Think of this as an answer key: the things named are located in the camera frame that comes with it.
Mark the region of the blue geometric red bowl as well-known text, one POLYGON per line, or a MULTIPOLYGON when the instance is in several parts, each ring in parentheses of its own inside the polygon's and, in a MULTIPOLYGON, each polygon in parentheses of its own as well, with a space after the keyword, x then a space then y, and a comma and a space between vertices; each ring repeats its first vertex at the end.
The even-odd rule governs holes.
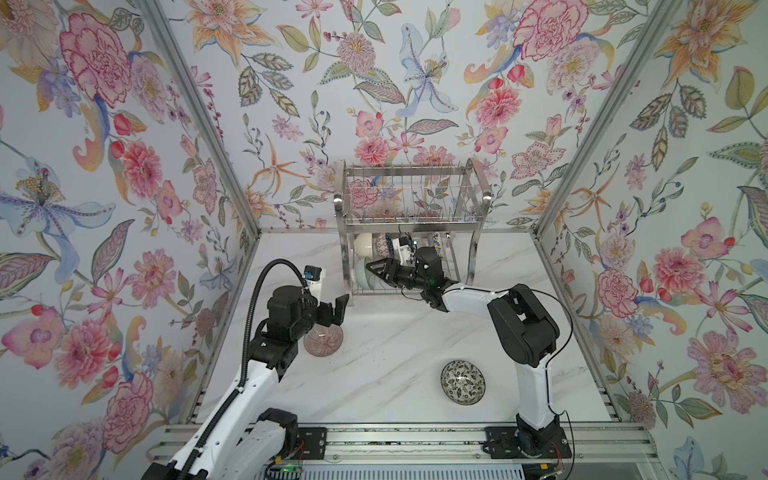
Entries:
POLYGON ((391 258, 395 254, 393 239, 389 233, 374 236, 374 249, 379 258, 391 258))

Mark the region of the cream white bowl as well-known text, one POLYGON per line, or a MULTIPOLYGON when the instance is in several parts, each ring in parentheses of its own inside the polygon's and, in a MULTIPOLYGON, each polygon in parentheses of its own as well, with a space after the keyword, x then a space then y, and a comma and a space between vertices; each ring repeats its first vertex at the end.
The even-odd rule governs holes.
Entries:
POLYGON ((354 253, 358 258, 372 259, 375 253, 373 235, 371 233, 357 234, 353 242, 353 247, 354 253))

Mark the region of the pink striped bowl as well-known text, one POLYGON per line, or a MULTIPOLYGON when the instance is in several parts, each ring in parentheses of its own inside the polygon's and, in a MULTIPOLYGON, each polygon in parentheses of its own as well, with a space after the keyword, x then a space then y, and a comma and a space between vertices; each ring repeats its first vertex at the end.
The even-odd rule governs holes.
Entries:
POLYGON ((323 358, 335 353, 342 345, 344 333, 340 326, 315 325, 303 338, 305 350, 312 356, 323 358))

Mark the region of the stainless steel dish rack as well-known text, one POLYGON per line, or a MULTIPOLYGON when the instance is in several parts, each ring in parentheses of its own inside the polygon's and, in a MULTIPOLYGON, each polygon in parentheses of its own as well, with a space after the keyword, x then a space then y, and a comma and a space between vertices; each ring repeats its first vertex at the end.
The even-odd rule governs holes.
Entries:
POLYGON ((409 235, 415 249, 431 246, 440 232, 446 275, 472 284, 482 229, 492 200, 483 166, 470 158, 456 165, 356 166, 334 163, 333 206, 341 245, 345 291, 351 295, 397 294, 377 280, 362 290, 355 279, 358 258, 353 242, 359 233, 389 233, 393 241, 409 235))

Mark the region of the blue yellow patterned bowl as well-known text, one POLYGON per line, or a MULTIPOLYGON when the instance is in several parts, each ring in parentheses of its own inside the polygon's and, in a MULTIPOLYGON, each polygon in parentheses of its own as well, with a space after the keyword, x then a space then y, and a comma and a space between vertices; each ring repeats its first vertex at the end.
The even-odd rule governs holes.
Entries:
POLYGON ((444 241, 440 232, 432 232, 429 236, 431 246, 436 250, 440 257, 443 256, 444 241))

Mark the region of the black white floral bowl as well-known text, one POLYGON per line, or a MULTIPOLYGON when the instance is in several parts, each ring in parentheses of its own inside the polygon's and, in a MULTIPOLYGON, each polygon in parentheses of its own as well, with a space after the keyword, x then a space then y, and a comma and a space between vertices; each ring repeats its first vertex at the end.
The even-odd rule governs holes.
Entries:
POLYGON ((441 371, 440 385, 449 400, 462 406, 477 404, 486 393, 481 370, 466 360, 448 362, 441 371))

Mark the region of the pale green bowl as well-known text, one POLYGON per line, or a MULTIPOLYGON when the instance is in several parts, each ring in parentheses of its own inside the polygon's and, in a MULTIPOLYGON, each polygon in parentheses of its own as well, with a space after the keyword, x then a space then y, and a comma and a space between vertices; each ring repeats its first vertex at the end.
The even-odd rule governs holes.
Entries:
POLYGON ((370 261, 369 257, 357 261, 355 265, 355 279, 360 289, 375 290, 377 286, 377 277, 366 269, 366 263, 368 261, 370 261))

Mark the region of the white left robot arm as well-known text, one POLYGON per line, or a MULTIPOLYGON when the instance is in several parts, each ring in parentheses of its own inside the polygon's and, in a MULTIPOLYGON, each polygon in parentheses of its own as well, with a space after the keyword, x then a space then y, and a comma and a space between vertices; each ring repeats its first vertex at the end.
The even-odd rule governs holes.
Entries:
POLYGON ((310 289, 282 286, 267 302, 268 317, 246 345, 239 373, 216 410, 165 464, 151 464, 145 479, 254 479, 267 466, 299 450, 298 420, 291 412, 267 407, 315 326, 343 323, 350 296, 322 302, 310 289))

